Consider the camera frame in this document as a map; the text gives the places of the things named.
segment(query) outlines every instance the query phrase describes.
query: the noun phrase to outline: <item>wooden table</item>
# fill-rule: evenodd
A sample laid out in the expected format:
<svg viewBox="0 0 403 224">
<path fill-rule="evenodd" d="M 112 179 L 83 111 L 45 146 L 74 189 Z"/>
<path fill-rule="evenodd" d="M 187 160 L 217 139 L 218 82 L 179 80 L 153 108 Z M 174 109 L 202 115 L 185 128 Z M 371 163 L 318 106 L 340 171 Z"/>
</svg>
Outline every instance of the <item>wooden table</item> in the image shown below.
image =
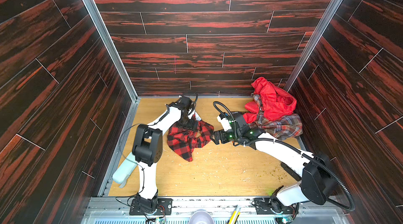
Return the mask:
<svg viewBox="0 0 403 224">
<path fill-rule="evenodd" d="M 143 98 L 133 124 L 148 124 L 155 120 L 176 98 Z M 231 111 L 245 111 L 244 105 L 252 98 L 199 98 L 196 111 L 202 120 L 212 124 L 214 130 L 222 129 L 217 121 L 217 110 L 213 101 L 224 103 Z M 128 136 L 124 155 L 127 156 L 133 146 L 136 126 Z M 166 143 L 164 152 L 157 165 L 157 187 L 159 196 L 254 196 L 270 195 L 281 185 L 291 185 L 295 180 L 280 166 L 274 157 L 253 150 L 250 147 L 231 143 L 215 145 L 210 142 L 201 149 L 195 149 L 193 161 L 188 162 L 174 153 Z M 300 148 L 295 138 L 285 142 Z M 113 182 L 109 196 L 128 196 L 139 189 L 139 171 L 134 170 L 124 188 Z"/>
</svg>

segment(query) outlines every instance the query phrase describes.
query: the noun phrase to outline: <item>wall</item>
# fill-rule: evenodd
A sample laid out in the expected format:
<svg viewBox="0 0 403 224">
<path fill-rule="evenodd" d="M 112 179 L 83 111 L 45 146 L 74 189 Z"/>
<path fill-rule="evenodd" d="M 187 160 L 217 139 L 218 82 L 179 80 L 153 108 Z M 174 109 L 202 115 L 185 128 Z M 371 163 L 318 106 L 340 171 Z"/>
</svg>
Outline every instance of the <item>wall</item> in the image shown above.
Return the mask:
<svg viewBox="0 0 403 224">
<path fill-rule="evenodd" d="M 283 87 L 329 1 L 95 0 L 139 96 Z"/>
<path fill-rule="evenodd" d="M 81 0 L 0 0 L 0 222 L 78 223 L 130 104 Z"/>
<path fill-rule="evenodd" d="M 351 189 L 356 224 L 403 222 L 402 30 L 402 0 L 343 0 L 290 91 L 306 145 Z"/>
</svg>

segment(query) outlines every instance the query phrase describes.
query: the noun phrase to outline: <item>metal corner post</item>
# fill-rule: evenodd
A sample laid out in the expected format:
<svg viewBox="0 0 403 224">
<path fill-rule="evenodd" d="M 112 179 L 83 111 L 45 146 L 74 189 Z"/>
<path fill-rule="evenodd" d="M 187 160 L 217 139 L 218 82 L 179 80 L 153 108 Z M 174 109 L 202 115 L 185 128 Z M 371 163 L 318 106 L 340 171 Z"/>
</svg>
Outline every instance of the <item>metal corner post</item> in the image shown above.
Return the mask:
<svg viewBox="0 0 403 224">
<path fill-rule="evenodd" d="M 94 0 L 82 0 L 133 102 L 138 96 Z"/>
<path fill-rule="evenodd" d="M 308 44 L 306 45 L 304 51 L 302 52 L 301 57 L 298 60 L 297 64 L 295 65 L 293 71 L 291 72 L 291 75 L 288 78 L 284 90 L 289 91 L 291 86 L 294 84 L 295 80 L 300 74 L 306 61 L 309 59 L 309 56 L 311 55 L 312 51 L 315 49 L 316 44 L 318 43 L 320 37 L 324 33 L 327 25 L 329 25 L 330 21 L 332 20 L 333 16 L 336 13 L 336 10 L 339 8 L 342 1 L 343 0 L 330 0 L 330 3 L 326 8 L 322 18 L 320 19 L 317 27 L 315 28 L 312 37 L 310 38 Z"/>
</svg>

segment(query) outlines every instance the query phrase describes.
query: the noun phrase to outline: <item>light wood surface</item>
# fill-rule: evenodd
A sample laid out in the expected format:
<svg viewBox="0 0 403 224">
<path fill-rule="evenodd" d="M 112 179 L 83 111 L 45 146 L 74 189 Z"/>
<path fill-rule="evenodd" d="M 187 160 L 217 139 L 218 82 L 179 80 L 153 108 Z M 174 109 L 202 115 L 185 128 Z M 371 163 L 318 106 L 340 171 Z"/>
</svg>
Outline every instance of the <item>light wood surface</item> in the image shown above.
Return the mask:
<svg viewBox="0 0 403 224">
<path fill-rule="evenodd" d="M 165 104 L 175 98 L 143 98 L 137 109 L 133 125 L 148 124 L 165 110 Z M 224 103 L 231 111 L 245 111 L 244 105 L 252 98 L 199 98 L 196 111 L 204 120 L 221 130 L 217 121 L 218 112 L 213 101 Z M 130 131 L 124 155 L 127 156 L 133 146 L 136 126 Z M 250 147 L 231 143 L 215 145 L 212 141 L 200 149 L 195 149 L 193 161 L 188 162 L 174 153 L 166 143 L 164 152 L 157 165 L 157 187 L 159 196 L 254 196 L 270 195 L 279 186 L 295 183 L 280 166 L 276 158 Z M 285 142 L 300 148 L 295 138 Z M 128 178 L 124 188 L 113 182 L 109 196 L 128 196 L 139 189 L 139 171 L 136 168 Z"/>
</svg>

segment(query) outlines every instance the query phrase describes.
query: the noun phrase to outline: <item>black mounting plate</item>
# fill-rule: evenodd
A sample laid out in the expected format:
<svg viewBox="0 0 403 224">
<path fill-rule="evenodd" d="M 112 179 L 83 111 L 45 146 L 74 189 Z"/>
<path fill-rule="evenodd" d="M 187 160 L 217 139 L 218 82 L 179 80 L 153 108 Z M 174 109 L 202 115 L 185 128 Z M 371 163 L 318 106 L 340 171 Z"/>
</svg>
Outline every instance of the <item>black mounting plate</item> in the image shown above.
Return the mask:
<svg viewBox="0 0 403 224">
<path fill-rule="evenodd" d="M 254 198 L 255 202 L 258 202 L 260 206 L 255 206 L 256 214 L 277 214 L 270 209 L 270 198 Z M 293 209 L 291 207 L 285 207 L 284 213 L 282 214 L 293 214 Z"/>
<path fill-rule="evenodd" d="M 158 206 L 163 206 L 165 209 L 165 215 L 171 215 L 172 213 L 172 199 L 169 198 L 158 198 Z M 139 210 L 130 207 L 130 212 L 129 215 L 143 215 L 142 212 Z M 157 211 L 153 216 L 161 216 L 162 215 L 162 210 L 157 208 Z"/>
</svg>

